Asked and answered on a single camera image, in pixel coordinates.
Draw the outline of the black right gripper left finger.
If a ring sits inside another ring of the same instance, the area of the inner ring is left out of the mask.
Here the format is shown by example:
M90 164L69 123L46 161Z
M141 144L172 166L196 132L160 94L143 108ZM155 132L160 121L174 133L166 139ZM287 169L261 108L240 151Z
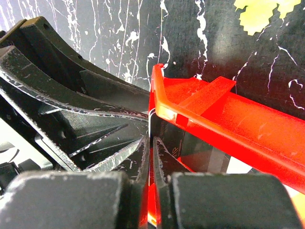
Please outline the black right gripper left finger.
M29 171L0 202L3 229L145 229L150 139L112 171Z

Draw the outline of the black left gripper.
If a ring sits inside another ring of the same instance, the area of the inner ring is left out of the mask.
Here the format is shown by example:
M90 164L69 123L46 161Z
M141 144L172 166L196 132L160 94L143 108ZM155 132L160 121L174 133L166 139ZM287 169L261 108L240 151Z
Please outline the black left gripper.
M52 170L52 160L35 143L35 135L23 121L0 120L1 191L22 172Z

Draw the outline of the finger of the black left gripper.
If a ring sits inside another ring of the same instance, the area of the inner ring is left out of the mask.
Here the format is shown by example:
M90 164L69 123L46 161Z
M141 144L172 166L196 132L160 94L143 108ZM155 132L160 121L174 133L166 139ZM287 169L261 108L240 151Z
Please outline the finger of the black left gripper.
M43 169L109 171L148 134L146 90L83 59L44 17L0 33L0 119Z

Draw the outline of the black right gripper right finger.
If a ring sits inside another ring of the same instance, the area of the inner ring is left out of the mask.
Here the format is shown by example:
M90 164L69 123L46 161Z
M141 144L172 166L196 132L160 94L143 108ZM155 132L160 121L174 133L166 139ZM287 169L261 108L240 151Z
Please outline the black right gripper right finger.
M300 229L281 182L267 174L194 173L152 141L159 229Z

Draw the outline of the red plastic card tray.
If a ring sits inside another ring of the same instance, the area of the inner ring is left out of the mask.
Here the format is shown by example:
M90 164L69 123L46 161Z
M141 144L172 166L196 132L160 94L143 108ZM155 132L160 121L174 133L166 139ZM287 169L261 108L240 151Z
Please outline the red plastic card tray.
M194 135L297 191L305 218L305 122L232 93L235 81L218 77L170 79L152 69L149 114Z

